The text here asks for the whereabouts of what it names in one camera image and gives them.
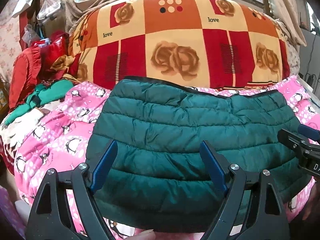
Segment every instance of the brown rose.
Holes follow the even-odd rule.
[[[235,7],[227,0],[216,0],[216,5],[225,16],[233,16],[235,13]]]
[[[279,59],[276,53],[271,49],[267,49],[266,46],[257,43],[256,46],[257,66],[262,69],[270,69],[272,73],[278,73],[279,71]]]
[[[88,80],[88,67],[85,63],[79,64],[77,80],[80,82],[84,82]]]
[[[126,3],[124,6],[116,10],[115,18],[119,24],[129,23],[134,14],[134,9],[131,3]]]
[[[199,70],[199,57],[194,49],[167,41],[156,45],[151,63],[163,75],[179,73],[185,81],[194,79]]]

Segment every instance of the black cable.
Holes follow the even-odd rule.
[[[315,47],[316,36],[317,36],[317,35],[315,35],[315,38],[313,39],[312,49],[311,49],[311,53],[310,53],[310,59],[309,59],[308,65],[307,65],[307,73],[306,73],[306,75],[307,75],[308,72],[309,72],[310,62],[311,62],[311,59],[312,59],[312,53],[313,53],[313,49],[314,49],[314,47]]]

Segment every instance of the plastic bag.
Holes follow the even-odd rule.
[[[40,37],[39,35],[33,30],[32,25],[27,24],[24,27],[24,35],[22,36],[22,40],[28,44],[28,47],[30,47],[30,44],[34,41],[39,41]]]
[[[64,4],[61,0],[44,0],[37,15],[38,23],[44,25],[48,20],[54,20],[63,12]]]

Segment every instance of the blue gripper pad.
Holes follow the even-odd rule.
[[[226,184],[226,174],[229,166],[228,161],[223,155],[218,154],[207,141],[200,143],[200,157],[214,186],[226,196],[228,192]]]
[[[100,161],[92,172],[92,184],[90,189],[93,193],[102,188],[117,154],[118,144],[116,141],[110,140],[102,152],[103,156],[100,158]]]

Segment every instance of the folded quilt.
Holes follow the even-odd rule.
[[[300,122],[292,101],[288,105],[277,90],[235,93],[214,96],[141,77],[120,81],[103,106],[86,152],[90,164],[109,139],[118,142],[113,169],[95,194],[102,215],[159,232],[205,231],[222,198],[200,158],[202,140],[244,170],[270,170],[284,202],[297,195],[311,177],[277,141],[282,128],[297,133]],[[302,99],[301,94],[295,97]]]

